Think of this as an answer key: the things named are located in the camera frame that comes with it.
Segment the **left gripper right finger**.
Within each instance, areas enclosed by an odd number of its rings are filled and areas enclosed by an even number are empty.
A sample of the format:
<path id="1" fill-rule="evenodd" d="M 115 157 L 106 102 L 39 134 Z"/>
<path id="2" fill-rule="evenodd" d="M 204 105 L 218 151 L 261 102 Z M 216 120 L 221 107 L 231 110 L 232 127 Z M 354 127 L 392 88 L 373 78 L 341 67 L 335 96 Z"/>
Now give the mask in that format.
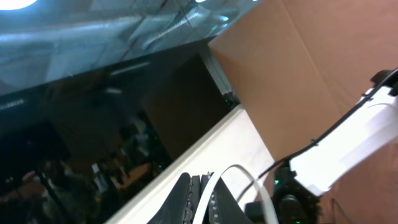
<path id="1" fill-rule="evenodd" d="M 252 224 L 223 179 L 215 185 L 206 211 L 207 224 Z"/>

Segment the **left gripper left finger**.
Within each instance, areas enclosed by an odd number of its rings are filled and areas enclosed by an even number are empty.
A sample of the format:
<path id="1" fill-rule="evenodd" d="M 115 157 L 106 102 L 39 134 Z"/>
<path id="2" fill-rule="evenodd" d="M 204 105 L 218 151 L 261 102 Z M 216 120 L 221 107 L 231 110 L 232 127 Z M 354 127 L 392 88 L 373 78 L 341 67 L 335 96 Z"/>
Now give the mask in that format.
<path id="1" fill-rule="evenodd" d="M 200 176 L 183 173 L 147 224 L 192 224 L 200 194 Z"/>

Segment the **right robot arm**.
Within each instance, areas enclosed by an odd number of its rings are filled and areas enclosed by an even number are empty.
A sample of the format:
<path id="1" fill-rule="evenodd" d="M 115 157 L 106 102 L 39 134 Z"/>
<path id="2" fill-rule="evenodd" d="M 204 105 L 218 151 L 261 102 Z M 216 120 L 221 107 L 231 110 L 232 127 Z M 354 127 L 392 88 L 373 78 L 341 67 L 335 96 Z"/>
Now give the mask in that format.
<path id="1" fill-rule="evenodd" d="M 373 87 L 308 146 L 274 172 L 279 223 L 316 223 L 320 197 L 344 174 L 397 138 L 397 70 L 381 70 Z"/>

